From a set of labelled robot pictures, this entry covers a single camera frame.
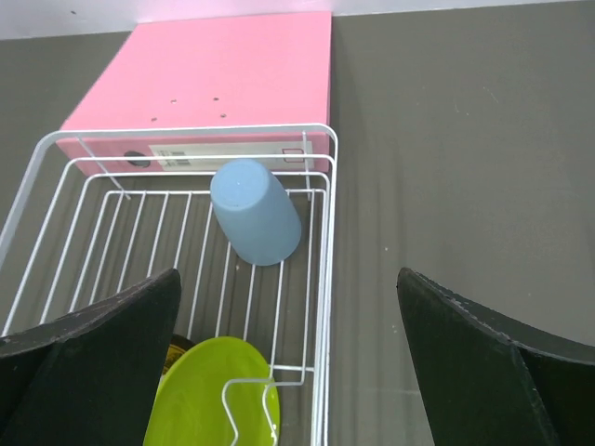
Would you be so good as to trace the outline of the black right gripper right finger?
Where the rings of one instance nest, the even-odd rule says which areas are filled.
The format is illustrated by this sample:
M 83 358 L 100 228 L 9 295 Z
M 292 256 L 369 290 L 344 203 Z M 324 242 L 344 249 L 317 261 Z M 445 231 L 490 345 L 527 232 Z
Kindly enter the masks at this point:
M 594 348 L 400 270 L 397 295 L 437 445 L 591 445 Z

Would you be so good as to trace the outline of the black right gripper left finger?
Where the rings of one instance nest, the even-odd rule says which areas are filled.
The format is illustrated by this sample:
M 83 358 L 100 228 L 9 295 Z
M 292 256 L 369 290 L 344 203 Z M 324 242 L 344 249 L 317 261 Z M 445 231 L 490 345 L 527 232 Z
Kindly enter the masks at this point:
M 2 337 L 2 444 L 140 445 L 180 298 L 179 272 L 167 269 Z

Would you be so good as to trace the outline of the yellow patterned plate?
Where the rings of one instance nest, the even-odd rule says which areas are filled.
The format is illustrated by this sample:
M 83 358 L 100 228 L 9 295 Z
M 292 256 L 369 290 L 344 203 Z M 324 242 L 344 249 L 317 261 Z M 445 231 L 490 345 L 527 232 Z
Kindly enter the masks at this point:
M 169 369 L 193 347 L 194 343 L 190 339 L 180 334 L 173 334 L 167 349 L 162 375 L 165 375 Z

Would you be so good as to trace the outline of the lime green plate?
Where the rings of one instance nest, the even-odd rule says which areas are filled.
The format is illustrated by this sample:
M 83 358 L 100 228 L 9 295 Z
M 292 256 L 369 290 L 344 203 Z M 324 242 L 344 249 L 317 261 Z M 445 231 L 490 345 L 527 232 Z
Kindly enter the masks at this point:
M 272 445 L 280 401 L 269 364 L 244 340 L 211 338 L 191 348 L 163 377 L 145 445 Z

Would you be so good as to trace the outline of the light blue plastic cup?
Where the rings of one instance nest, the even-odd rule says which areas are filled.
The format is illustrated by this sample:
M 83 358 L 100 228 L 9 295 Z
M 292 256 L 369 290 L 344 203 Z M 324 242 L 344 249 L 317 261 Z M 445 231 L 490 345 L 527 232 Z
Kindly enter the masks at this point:
M 224 164 L 210 183 L 217 221 L 245 262 L 271 266 L 290 257 L 302 228 L 281 182 L 263 164 L 237 159 Z

